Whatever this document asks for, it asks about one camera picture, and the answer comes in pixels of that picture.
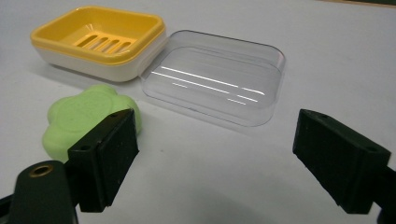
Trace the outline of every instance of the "green soap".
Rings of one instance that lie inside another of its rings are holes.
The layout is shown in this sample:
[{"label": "green soap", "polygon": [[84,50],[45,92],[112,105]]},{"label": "green soap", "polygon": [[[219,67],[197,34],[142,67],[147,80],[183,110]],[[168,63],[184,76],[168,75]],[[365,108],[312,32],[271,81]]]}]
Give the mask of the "green soap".
[{"label": "green soap", "polygon": [[49,127],[42,143],[51,158],[68,160],[67,149],[109,114],[132,108],[139,133],[142,127],[137,104],[128,96],[117,95],[107,85],[95,85],[76,96],[65,97],[49,109]]}]

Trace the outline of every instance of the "white table surface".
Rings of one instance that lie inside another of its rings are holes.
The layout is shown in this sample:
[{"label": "white table surface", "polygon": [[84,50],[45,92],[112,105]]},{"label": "white table surface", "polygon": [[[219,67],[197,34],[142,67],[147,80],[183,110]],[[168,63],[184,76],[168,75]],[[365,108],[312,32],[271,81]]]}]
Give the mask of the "white table surface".
[{"label": "white table surface", "polygon": [[158,14],[168,34],[272,45],[287,67],[273,118],[248,130],[154,105],[138,79],[107,83],[142,111],[140,153],[113,205],[78,212],[80,223],[375,223],[377,205],[369,216],[345,214],[291,149],[307,108],[396,153],[396,9],[309,0],[0,1],[0,197],[24,168],[50,159],[41,145],[50,105],[104,82],[45,63],[29,39],[85,5]]}]

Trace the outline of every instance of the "white tabletop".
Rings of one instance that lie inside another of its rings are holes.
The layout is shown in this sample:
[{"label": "white tabletop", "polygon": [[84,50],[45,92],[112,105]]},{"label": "white tabletop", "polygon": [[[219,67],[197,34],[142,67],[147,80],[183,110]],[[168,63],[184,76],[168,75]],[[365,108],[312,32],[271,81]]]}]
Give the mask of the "white tabletop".
[{"label": "white tabletop", "polygon": [[37,26],[85,5],[158,14],[168,34],[272,45],[287,65],[273,118],[247,131],[154,105],[138,79],[107,83],[142,111],[140,153],[113,205],[78,212],[80,223],[375,223],[377,205],[347,215],[292,143],[306,108],[396,153],[396,9],[309,0],[0,1],[0,197],[24,168],[50,159],[41,145],[50,105],[105,82],[45,63],[30,43]]}]

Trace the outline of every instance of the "transparent lid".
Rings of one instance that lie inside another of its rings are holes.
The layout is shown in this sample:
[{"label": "transparent lid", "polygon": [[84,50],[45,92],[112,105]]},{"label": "transparent lid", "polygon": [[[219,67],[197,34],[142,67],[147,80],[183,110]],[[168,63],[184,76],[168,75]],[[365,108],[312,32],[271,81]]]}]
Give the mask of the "transparent lid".
[{"label": "transparent lid", "polygon": [[274,47],[180,31],[142,75],[143,92],[242,126],[274,113],[285,57]]}]

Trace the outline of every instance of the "yellow soap dish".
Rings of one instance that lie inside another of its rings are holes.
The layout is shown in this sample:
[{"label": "yellow soap dish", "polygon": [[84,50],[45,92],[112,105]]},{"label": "yellow soap dish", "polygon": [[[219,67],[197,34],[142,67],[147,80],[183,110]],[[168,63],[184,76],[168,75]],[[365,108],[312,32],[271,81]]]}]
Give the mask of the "yellow soap dish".
[{"label": "yellow soap dish", "polygon": [[88,6],[38,27],[31,40],[48,63],[111,81],[127,81],[149,66],[167,37],[158,16]]}]

